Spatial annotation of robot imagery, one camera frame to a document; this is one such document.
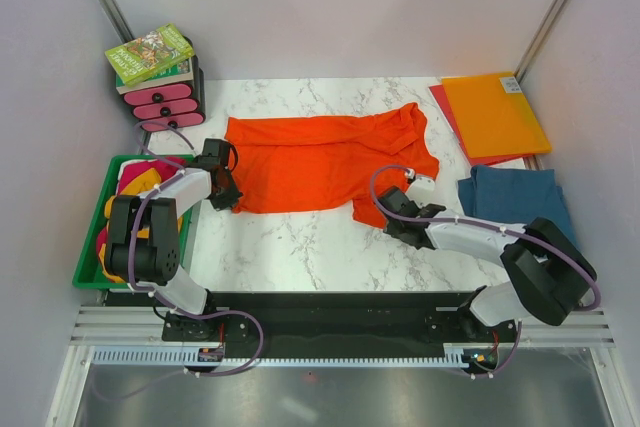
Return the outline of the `orange t shirt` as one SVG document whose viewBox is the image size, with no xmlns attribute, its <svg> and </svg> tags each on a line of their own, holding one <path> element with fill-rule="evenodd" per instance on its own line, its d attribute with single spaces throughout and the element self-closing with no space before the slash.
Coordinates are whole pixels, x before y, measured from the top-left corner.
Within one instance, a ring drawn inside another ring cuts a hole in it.
<svg viewBox="0 0 640 427">
<path fill-rule="evenodd" d="M 372 194 L 407 188 L 403 168 L 436 178 L 439 161 L 425 142 L 427 118 L 415 103 L 385 113 L 298 118 L 230 118 L 236 212 L 276 214 L 353 207 L 355 221 L 383 228 Z"/>
</svg>

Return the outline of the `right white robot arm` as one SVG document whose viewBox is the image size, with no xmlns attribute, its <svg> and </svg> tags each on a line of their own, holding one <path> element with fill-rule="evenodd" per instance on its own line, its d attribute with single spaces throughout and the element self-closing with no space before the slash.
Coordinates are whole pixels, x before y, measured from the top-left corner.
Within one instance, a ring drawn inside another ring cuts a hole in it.
<svg viewBox="0 0 640 427">
<path fill-rule="evenodd" d="M 502 267 L 508 280 L 480 287 L 466 300 L 458 328 L 477 341 L 494 326 L 528 316 L 561 325 L 582 309 L 593 294 L 598 306 L 597 274 L 571 241 L 551 221 L 536 218 L 528 225 L 499 224 L 467 216 L 437 204 L 419 206 L 397 187 L 374 200 L 386 218 L 384 231 L 416 249 L 453 251 Z"/>
</svg>

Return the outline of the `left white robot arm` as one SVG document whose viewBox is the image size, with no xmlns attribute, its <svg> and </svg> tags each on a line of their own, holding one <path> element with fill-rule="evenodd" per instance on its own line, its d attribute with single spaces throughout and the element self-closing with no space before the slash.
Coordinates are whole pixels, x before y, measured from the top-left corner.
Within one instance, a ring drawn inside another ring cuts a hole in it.
<svg viewBox="0 0 640 427">
<path fill-rule="evenodd" d="M 216 211 L 230 211 L 242 193 L 233 178 L 239 154 L 222 139 L 209 138 L 202 152 L 186 164 L 166 157 L 173 176 L 140 194 L 114 198 L 104 254 L 107 273 L 124 280 L 134 292 L 158 300 L 184 316 L 185 329 L 208 340 L 219 329 L 212 294 L 181 265 L 179 219 L 203 201 Z"/>
</svg>

